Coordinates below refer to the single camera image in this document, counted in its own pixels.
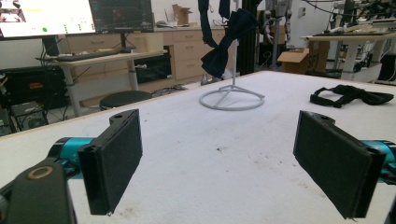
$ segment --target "monitor screen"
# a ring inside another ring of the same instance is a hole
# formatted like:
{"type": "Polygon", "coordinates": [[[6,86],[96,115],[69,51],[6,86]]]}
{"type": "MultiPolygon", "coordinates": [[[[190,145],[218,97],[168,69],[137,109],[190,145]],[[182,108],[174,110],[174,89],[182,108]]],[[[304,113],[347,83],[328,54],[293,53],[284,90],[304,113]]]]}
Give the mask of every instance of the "monitor screen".
{"type": "Polygon", "coordinates": [[[0,38],[94,33],[89,0],[0,0],[0,38]]]}
{"type": "Polygon", "coordinates": [[[90,0],[98,33],[154,32],[151,0],[90,0]]]}

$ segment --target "stool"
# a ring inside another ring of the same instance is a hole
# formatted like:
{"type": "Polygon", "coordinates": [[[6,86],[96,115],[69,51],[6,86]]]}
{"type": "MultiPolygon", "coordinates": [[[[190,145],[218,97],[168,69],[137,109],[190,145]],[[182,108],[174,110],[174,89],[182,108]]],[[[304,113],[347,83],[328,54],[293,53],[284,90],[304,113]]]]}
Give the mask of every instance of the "stool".
{"type": "Polygon", "coordinates": [[[99,102],[101,110],[107,110],[122,105],[129,105],[136,102],[151,99],[151,93],[146,91],[121,91],[113,93],[103,98],[99,102]]]}

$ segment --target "cardboard box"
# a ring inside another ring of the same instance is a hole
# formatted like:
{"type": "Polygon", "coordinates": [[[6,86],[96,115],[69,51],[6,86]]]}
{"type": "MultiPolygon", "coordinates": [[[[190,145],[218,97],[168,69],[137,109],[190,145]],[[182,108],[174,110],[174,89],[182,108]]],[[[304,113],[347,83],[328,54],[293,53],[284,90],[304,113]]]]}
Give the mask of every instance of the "cardboard box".
{"type": "Polygon", "coordinates": [[[326,72],[330,41],[310,41],[308,72],[326,72]]]}
{"type": "Polygon", "coordinates": [[[189,14],[192,13],[189,7],[181,7],[174,4],[172,5],[172,9],[177,18],[177,25],[189,25],[189,14]]]}
{"type": "Polygon", "coordinates": [[[304,75],[308,69],[309,49],[285,51],[277,60],[282,62],[282,72],[304,75]]]}
{"type": "Polygon", "coordinates": [[[285,51],[277,60],[282,62],[282,72],[293,74],[325,73],[329,48],[329,41],[311,41],[309,49],[285,51]]]}

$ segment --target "white wall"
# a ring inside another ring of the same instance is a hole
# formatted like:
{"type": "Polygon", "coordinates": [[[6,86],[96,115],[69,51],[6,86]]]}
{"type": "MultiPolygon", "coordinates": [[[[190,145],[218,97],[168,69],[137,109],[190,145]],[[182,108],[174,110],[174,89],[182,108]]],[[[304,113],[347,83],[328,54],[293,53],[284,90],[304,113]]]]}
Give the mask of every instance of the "white wall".
{"type": "MultiPolygon", "coordinates": [[[[265,4],[263,0],[259,6],[258,10],[264,10],[265,4]]],[[[318,7],[332,11],[332,3],[318,3],[318,7]]],[[[329,13],[320,11],[317,8],[311,7],[306,2],[303,1],[292,1],[291,5],[291,19],[290,19],[290,42],[288,45],[292,45],[295,48],[305,48],[307,43],[300,38],[304,35],[315,35],[323,32],[328,24],[329,13]],[[298,11],[300,7],[305,7],[305,16],[301,18],[298,17],[298,11]]],[[[283,24],[285,18],[282,18],[280,22],[283,24]]]]}

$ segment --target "hanging cloth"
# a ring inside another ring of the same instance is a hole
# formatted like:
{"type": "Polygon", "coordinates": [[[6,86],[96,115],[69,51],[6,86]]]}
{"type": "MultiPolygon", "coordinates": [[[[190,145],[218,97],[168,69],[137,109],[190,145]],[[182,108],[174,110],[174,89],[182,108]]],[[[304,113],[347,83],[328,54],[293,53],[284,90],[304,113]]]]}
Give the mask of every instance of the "hanging cloth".
{"type": "MultiPolygon", "coordinates": [[[[218,46],[212,37],[212,30],[210,29],[209,18],[207,11],[209,10],[209,0],[198,0],[198,9],[200,13],[202,33],[204,35],[204,43],[208,46],[215,48],[218,46]]],[[[230,18],[230,0],[220,0],[219,14],[224,19],[230,18]]]]}
{"type": "Polygon", "coordinates": [[[336,108],[341,108],[343,105],[346,105],[358,98],[362,99],[367,105],[382,105],[392,100],[393,94],[365,91],[353,86],[338,85],[334,88],[326,89],[323,87],[315,91],[315,93],[310,97],[310,102],[316,105],[330,105],[336,108]],[[337,101],[332,101],[318,96],[322,91],[332,91],[343,96],[337,101]]]}
{"type": "Polygon", "coordinates": [[[198,0],[201,13],[201,27],[204,35],[204,43],[214,48],[209,51],[202,59],[202,67],[211,76],[221,78],[228,62],[228,48],[236,38],[240,38],[256,29],[259,22],[248,11],[239,8],[230,15],[230,0],[220,0],[219,14],[224,19],[229,19],[225,36],[217,44],[213,40],[209,21],[207,18],[208,0],[198,0]]]}

